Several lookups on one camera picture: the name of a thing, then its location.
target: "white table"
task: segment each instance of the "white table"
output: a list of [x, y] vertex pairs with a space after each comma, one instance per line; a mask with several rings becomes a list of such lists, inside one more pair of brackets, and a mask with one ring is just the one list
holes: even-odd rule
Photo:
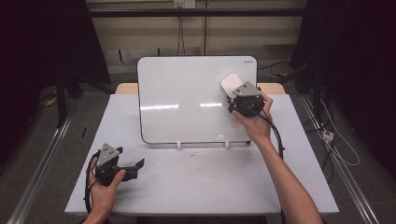
[[[286, 148], [285, 162], [321, 214], [338, 207], [288, 95], [271, 95], [272, 114]], [[119, 166], [145, 158], [136, 180], [121, 183], [114, 214], [126, 216], [266, 215], [280, 212], [271, 177], [254, 146], [151, 147], [140, 135], [137, 95], [111, 95], [65, 212], [86, 214], [85, 169], [103, 143], [123, 147]]]

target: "hand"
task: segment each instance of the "hand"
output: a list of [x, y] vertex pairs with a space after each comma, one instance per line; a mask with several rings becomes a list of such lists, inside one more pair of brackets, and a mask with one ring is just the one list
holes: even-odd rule
[[[273, 99], [268, 97], [264, 92], [262, 92], [262, 99], [264, 100], [265, 105], [260, 114], [272, 122], [270, 109]], [[253, 142], [257, 143], [256, 141], [263, 138], [271, 141], [271, 125], [267, 121], [258, 116], [254, 118], [246, 118], [236, 110], [233, 111], [233, 115], [245, 126], [247, 136], [253, 140]]]
[[91, 187], [92, 210], [84, 223], [104, 223], [116, 201], [117, 187], [124, 178], [126, 171], [120, 170], [108, 186], [101, 185], [93, 173], [98, 158], [93, 159], [90, 167], [89, 186]]

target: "person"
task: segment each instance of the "person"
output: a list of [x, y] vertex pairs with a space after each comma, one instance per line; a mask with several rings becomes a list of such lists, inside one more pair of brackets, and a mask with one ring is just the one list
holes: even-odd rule
[[[265, 102], [261, 114], [272, 121], [271, 106], [273, 99], [262, 92]], [[318, 209], [304, 186], [289, 166], [279, 157], [271, 142], [271, 125], [259, 117], [246, 118], [237, 111], [233, 115], [244, 125], [247, 136], [260, 150], [276, 188], [280, 206], [288, 223], [323, 223]], [[93, 168], [90, 170], [90, 184], [96, 181]], [[119, 171], [109, 187], [95, 184], [92, 187], [92, 211], [84, 223], [104, 223], [113, 208], [117, 186], [125, 171]]]

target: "black horizontal bar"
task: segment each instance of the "black horizontal bar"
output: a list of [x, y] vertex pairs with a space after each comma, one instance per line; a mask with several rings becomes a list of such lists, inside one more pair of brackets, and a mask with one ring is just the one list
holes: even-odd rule
[[41, 14], [66, 17], [302, 17], [325, 16], [329, 9], [306, 8], [266, 8], [266, 9], [127, 9], [127, 10], [92, 10], [77, 11], [41, 11]]

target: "person's left hand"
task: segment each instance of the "person's left hand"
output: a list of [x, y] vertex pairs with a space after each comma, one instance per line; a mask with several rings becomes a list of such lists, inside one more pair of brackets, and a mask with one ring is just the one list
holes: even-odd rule
[[93, 173], [97, 161], [98, 158], [93, 159], [90, 168], [89, 186], [92, 186], [92, 210], [84, 223], [104, 223], [106, 221], [116, 201], [117, 187], [126, 174], [125, 170], [120, 170], [108, 187], [103, 186]]

